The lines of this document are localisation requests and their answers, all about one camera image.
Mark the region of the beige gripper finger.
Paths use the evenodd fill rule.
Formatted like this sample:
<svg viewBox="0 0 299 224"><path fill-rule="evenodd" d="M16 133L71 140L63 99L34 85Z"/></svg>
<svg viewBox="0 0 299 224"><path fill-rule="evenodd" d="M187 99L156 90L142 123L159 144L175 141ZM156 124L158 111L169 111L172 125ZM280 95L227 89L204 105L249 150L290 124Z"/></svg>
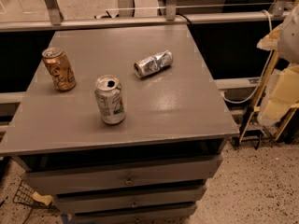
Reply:
<svg viewBox="0 0 299 224"><path fill-rule="evenodd" d="M257 43L257 48L262 50L277 50L278 37L280 33L281 24L274 28L268 35L260 39Z"/></svg>
<svg viewBox="0 0 299 224"><path fill-rule="evenodd" d="M290 63L282 71L275 69L270 76L257 120L263 126L271 126L280 121L298 101L299 64Z"/></svg>

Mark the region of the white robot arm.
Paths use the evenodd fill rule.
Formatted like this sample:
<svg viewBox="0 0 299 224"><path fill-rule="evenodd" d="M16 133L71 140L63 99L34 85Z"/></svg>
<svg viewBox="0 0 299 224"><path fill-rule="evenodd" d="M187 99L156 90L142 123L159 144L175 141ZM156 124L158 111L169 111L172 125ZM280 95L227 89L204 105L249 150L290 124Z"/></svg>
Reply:
<svg viewBox="0 0 299 224"><path fill-rule="evenodd" d="M266 84L257 120L261 125L271 126L299 101L299 6L262 38L257 48L275 50L279 58L289 63L282 71L275 71Z"/></svg>

